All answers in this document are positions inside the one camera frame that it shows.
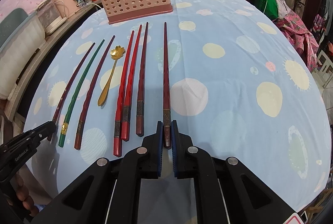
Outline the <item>left hand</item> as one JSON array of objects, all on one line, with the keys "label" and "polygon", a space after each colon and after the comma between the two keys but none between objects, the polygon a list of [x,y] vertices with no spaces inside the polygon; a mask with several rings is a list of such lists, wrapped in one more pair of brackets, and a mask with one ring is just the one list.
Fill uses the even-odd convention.
[{"label": "left hand", "polygon": [[28,188],[24,185],[22,177],[17,173],[14,176],[15,182],[17,184],[16,196],[18,200],[22,202],[23,207],[30,211],[32,217],[36,216],[39,212],[38,208],[34,205],[34,201],[29,194]]}]

